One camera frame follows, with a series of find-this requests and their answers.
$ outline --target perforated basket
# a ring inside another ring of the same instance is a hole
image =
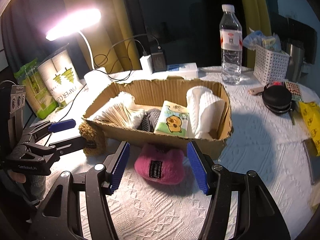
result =
[[[274,52],[257,46],[253,74],[263,85],[281,81],[287,73],[289,58],[287,53]]]

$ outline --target desk lamp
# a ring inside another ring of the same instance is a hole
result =
[[[70,34],[78,32],[82,38],[84,39],[85,43],[88,46],[90,59],[91,59],[91,66],[92,70],[95,70],[93,64],[93,56],[92,51],[89,45],[88,40],[81,32],[82,29],[87,28],[95,23],[99,22],[101,19],[101,13],[98,9],[85,9],[76,11],[72,14],[69,14],[66,18],[64,18],[61,22],[59,22],[55,27],[48,31],[46,39],[49,41],[54,41],[57,38],[68,36]],[[106,73],[104,67],[99,68],[98,70],[103,71]],[[111,81],[107,75],[101,75],[98,71],[90,71],[86,75],[84,75],[84,79],[87,83],[87,86],[90,90],[94,89],[96,92],[99,90],[101,92],[106,86],[108,86]]]

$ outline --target pink plush pouch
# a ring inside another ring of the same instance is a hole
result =
[[[166,185],[176,185],[185,176],[183,157],[182,150],[171,149],[167,153],[162,153],[155,146],[145,144],[134,168],[145,179]]]

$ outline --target black round case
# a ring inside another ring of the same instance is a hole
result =
[[[291,108],[292,94],[284,86],[265,86],[262,92],[264,105],[274,114],[284,114]]]

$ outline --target water bottle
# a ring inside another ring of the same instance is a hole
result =
[[[222,5],[223,16],[220,22],[221,78],[231,85],[240,83],[242,62],[242,27],[235,16],[235,8]]]

